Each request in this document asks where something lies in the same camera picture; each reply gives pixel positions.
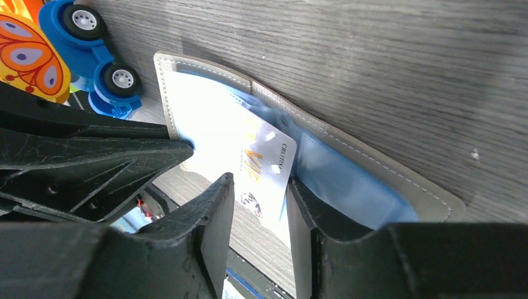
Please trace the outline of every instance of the white wheel hub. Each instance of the white wheel hub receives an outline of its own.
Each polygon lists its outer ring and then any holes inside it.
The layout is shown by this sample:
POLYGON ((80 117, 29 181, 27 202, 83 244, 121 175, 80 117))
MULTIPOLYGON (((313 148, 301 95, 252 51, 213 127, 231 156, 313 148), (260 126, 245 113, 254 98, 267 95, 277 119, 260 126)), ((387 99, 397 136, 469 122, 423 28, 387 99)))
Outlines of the white wheel hub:
POLYGON ((112 82, 119 88, 129 88, 134 84, 134 76, 127 70, 116 70, 112 74, 112 82))
POLYGON ((79 9, 72 14, 73 23, 82 30, 92 30, 97 26, 97 19, 88 11, 79 9))

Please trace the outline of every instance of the white card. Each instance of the white card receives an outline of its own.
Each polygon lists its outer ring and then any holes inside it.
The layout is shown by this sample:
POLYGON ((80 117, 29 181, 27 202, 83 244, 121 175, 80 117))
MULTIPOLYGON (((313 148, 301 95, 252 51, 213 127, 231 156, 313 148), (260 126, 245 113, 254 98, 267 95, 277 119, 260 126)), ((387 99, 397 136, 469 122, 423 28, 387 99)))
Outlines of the white card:
POLYGON ((178 72, 163 75, 172 121, 180 139, 195 147, 186 169, 211 182, 233 173, 236 200, 264 223, 278 221, 295 141, 239 105, 225 85, 178 72))

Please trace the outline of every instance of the orange butterfly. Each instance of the orange butterfly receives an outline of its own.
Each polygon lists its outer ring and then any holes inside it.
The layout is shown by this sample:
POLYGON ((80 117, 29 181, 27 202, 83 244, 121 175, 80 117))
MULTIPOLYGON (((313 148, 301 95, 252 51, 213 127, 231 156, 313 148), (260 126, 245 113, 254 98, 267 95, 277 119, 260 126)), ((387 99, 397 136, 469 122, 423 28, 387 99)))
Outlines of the orange butterfly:
POLYGON ((63 103, 68 98, 71 74, 35 24, 0 12, 0 78, 28 93, 63 103))

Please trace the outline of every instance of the butterfly sticker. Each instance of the butterfly sticker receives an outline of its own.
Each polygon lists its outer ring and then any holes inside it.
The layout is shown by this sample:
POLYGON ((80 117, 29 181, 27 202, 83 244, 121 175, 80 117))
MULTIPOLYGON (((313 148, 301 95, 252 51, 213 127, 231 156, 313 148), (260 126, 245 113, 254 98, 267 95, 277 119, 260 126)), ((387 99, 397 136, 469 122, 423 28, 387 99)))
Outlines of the butterfly sticker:
POLYGON ((0 79, 51 102, 63 103, 68 99, 71 74, 36 24, 0 12, 0 79))

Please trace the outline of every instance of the black tire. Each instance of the black tire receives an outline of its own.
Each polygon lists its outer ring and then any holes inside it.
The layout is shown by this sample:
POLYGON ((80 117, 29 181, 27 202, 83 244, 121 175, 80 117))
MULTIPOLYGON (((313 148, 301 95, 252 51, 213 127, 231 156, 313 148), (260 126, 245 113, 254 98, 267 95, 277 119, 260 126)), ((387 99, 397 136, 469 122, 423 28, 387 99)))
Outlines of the black tire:
POLYGON ((134 95, 141 83, 139 81, 139 75, 134 69, 123 64, 113 64, 105 71, 105 84, 115 95, 120 97, 130 97, 134 95), (126 85, 126 87, 123 85, 119 86, 115 82, 115 80, 121 78, 124 79, 122 84, 126 85))
POLYGON ((62 14, 62 20, 66 31, 73 37, 81 40, 96 40, 103 36, 106 30, 106 25, 96 10, 81 4, 73 4, 66 9, 62 14), (85 29, 78 26, 74 19, 86 19, 88 24, 85 29))

